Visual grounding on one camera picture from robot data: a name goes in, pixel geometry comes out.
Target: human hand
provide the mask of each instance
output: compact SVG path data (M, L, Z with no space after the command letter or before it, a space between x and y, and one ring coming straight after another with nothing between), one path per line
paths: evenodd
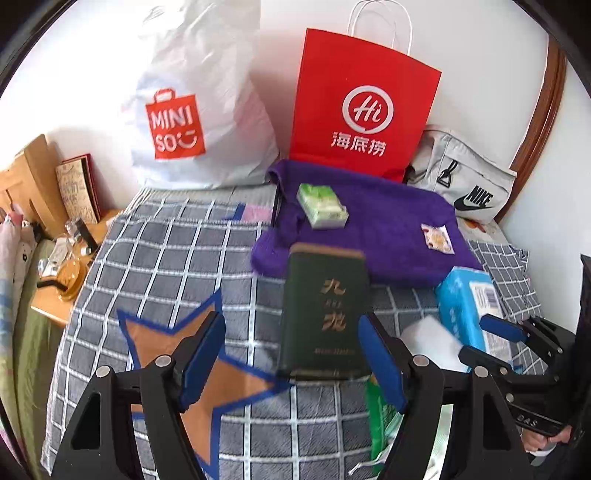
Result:
M521 433L521 441L523 442L523 447L526 452L536 452L537 450L545 448L548 445L548 442L567 443L570 440L572 430L573 428L570 425L567 425L558 435L548 438L539 433L523 429L523 432Z

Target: purple cloth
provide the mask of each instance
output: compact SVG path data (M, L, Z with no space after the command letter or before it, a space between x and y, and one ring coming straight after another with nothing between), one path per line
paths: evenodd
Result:
M459 231L454 207L437 193L293 160L278 162L268 173L284 198L275 228L252 249L252 267L261 275L285 278L296 242L362 250L372 282L398 287L435 287L455 266L482 270ZM330 185L349 212L345 228L312 229L296 199L300 183ZM422 223L445 225L455 254L430 250Z

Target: book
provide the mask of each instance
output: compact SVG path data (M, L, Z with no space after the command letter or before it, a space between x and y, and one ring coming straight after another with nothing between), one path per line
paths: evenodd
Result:
M359 318L370 308L365 255L357 250L294 244L281 316L278 374L346 379L369 374L359 346Z
M70 219L99 223L101 211L96 195L90 154L64 160L56 167L61 199Z

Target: green blanket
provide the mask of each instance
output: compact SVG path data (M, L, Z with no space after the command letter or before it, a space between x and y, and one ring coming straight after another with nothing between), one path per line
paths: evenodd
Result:
M18 417L25 456L35 480L48 479L41 467L41 445L45 437L47 397L63 330L50 319L30 308L37 290L37 263L47 258L53 242L42 241L33 255L31 268L22 288L14 328L14 381Z

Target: bag handle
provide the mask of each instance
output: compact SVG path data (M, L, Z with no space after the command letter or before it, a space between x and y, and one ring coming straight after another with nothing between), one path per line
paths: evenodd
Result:
M406 16L408 19L408 25L410 26L410 31L409 31L409 35L408 35L407 55L410 56L410 48L413 44L413 22L410 18L410 14L408 13L408 10L406 9L406 7L403 4L401 4L400 2L397 2L396 0L359 0L355 4L353 9L351 10L351 13L349 15L349 23L347 24L347 35L349 35L351 37L355 36L355 28L357 27L357 20L359 19L361 12L369 4L373 4L375 2L379 2L379 3L390 2L392 4L398 5L400 8L402 8L404 10L404 13L406 13ZM359 5L361 5L361 8L359 9L357 14L355 15L355 18L353 18L353 14L355 13L355 10L357 10L357 7ZM392 37L392 45L391 45L392 49L394 49L394 41L395 40L396 40L396 22L394 21L394 36Z

